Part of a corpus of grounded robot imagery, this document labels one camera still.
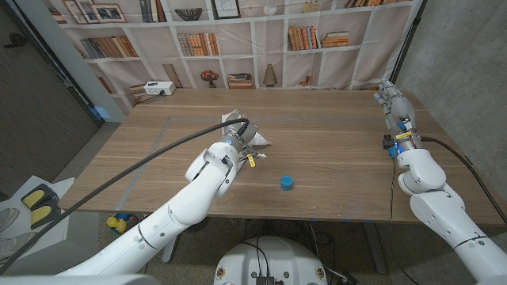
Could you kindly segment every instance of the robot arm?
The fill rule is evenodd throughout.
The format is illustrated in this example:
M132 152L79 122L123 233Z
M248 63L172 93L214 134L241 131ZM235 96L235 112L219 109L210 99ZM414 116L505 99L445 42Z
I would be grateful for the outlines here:
M467 215L463 200L446 183L445 172L423 148L412 104L385 78L379 88L383 93L375 99L395 135L389 154L400 168L408 169L398 183L411 196L412 212L456 251L478 282L507 275L507 254Z
M231 126L219 142L204 150L190 165L185 174L190 184L97 255L59 276L135 273L178 234L202 221L213 198L221 197L231 186L238 170L239 154L257 132L253 123L243 135L238 135L241 123Z

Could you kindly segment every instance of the black cable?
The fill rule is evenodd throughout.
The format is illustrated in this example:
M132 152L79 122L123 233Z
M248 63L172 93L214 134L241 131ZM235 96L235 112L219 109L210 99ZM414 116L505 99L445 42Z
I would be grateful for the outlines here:
M176 146L179 146L183 143L188 142L189 140L198 138L202 135L206 135L209 132L212 132L214 130L218 130L222 127L226 127L228 125L237 124L243 122L243 126L238 130L238 135L242 135L245 131L246 127L248 127L248 124L250 121L247 118L241 118L236 120L229 120L224 123L219 123L213 127L209 127L205 130L198 131L195 134L189 135L187 137L184 137L183 139L180 139L176 142L171 143L168 146L164 146L160 150L155 151L153 154L150 154L146 156L145 158L141 159L134 165L130 166L126 170L122 171L121 173L117 174L115 177L109 179L107 182L90 192L88 195L86 195L84 198L79 200L77 203L69 207L66 211L64 211L61 215L57 216L55 219L53 219L52 222L50 222L46 227L44 227L42 230L40 230L35 236L30 238L22 247L20 247L8 260L3 266L0 267L0 275L5 273L6 270L16 261L23 253L25 253L26 250L28 250L32 245L34 245L43 235L45 235L50 229L52 229L54 226L56 226L59 222L63 221L68 215L72 214L74 211L76 211L79 207L81 207L84 203L90 201L92 198L94 198L97 194L104 191L107 187L111 186L113 183L117 182L121 178L127 176L132 171L138 169L140 166L145 165L152 159L156 158L157 156L164 154L166 151L173 149Z
M149 103L150 101L155 101L155 99L158 99L160 97L161 97L161 95L156 95L153 97L149 97L147 99L142 99L141 101L137 102L137 104Z
M246 232L248 230L248 219L245 218L245 234L243 235L243 239L241 241L245 241L246 240Z
M268 264L268 257L266 257L266 255L264 254L264 252L262 251L262 249L260 249L258 246L255 246L255 245L252 245L248 242L245 242L243 241L242 244L245 244L245 245L249 245L249 246L253 246L254 248L257 249L257 260L259 261L259 275L261 276L261 260L258 259L258 256L259 256L259 252L262 253L262 255L264 256L264 259L266 260L266 272L268 274L268 277L269 277L269 264Z
M151 103L151 102L157 101L157 99L164 97L165 93L166 93L166 91L161 90L158 95L147 98L147 99L143 99L143 100L137 102L137 104L146 104L146 103Z
M150 97L147 99L143 99L143 100L137 102L137 104L147 104L147 103L155 102L155 101L162 99L163 97L164 97L163 95L153 96L153 97Z
M438 139L434 139L432 137L421 137L421 141L422 142L434 142L434 143L438 143L439 145L445 147L447 150L449 150L450 152L452 152L452 154L454 154L457 158L459 158L460 161L468 168L468 170L470 170L470 172L472 173L472 175L474 175L474 177L477 180L479 186L481 186L482 190L484 191L484 194L486 194L486 196L490 200L491 204L493 205L494 209L497 210L497 213L500 215L500 218L507 225L507 217L505 217L505 214L501 210L501 208L498 206L497 201L494 200L494 198L492 197L490 191L488 190L488 188L482 182L481 177L477 174L477 172L475 172L475 169L472 167L472 165L470 165L470 162L468 162L464 157L462 157L460 154L458 154L457 151L455 151L454 149L452 149L452 147L448 146L445 142L442 142L442 141L440 141Z
M393 226L393 199L395 196L394 189L395 189L395 180L396 180L396 160L393 159L393 181L391 182L391 211L389 215L389 251L391 252L391 257L395 261L396 265L398 265L398 268L405 274L405 276L410 279L414 284L420 285L414 278L412 278L408 273L406 273L405 269L402 268L402 266L398 263L398 260L396 260L396 256L393 253L393 244L392 244L392 226Z
M257 249L257 262L259 263L259 275L262 276L262 268L261 268L261 259L259 258L259 238L261 236L257 236L257 242L255 243L255 248Z

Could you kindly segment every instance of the bookshelf backdrop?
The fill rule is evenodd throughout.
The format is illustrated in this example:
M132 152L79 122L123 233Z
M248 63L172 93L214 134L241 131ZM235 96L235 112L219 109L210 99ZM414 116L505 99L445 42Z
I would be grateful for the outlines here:
M111 17L118 20L93 24L78 23L84 14L72 2L50 2L60 27L128 114L135 106L131 87L178 80L183 88L209 88L201 80L206 70L219 75L217 88L267 88L269 64L274 88L376 86L391 74L422 0L238 0L241 16L219 20L212 0L76 0L95 12L109 9L109 16L119 9L120 17ZM150 17L142 5L153 7ZM202 9L197 21L175 11L195 8Z

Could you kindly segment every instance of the yellow tag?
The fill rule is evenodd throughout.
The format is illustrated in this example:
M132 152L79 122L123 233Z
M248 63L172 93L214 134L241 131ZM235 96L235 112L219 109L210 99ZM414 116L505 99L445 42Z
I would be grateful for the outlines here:
M407 136L409 135L412 135L412 131L408 131L408 132L405 132L405 133L402 133L402 134L399 134L399 135L396 135L396 138L397 139L403 139L403 138L406 138Z
M248 157L248 162L250 163L250 167L255 167L255 161L254 161L254 158L252 157L252 154L248 154L247 157Z

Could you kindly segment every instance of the bowl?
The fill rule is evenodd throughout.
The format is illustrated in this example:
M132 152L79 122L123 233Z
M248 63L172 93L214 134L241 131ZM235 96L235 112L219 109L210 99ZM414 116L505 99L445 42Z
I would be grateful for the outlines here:
M201 13L203 13L202 8L175 9L174 11L184 21L197 21L197 20L199 20Z

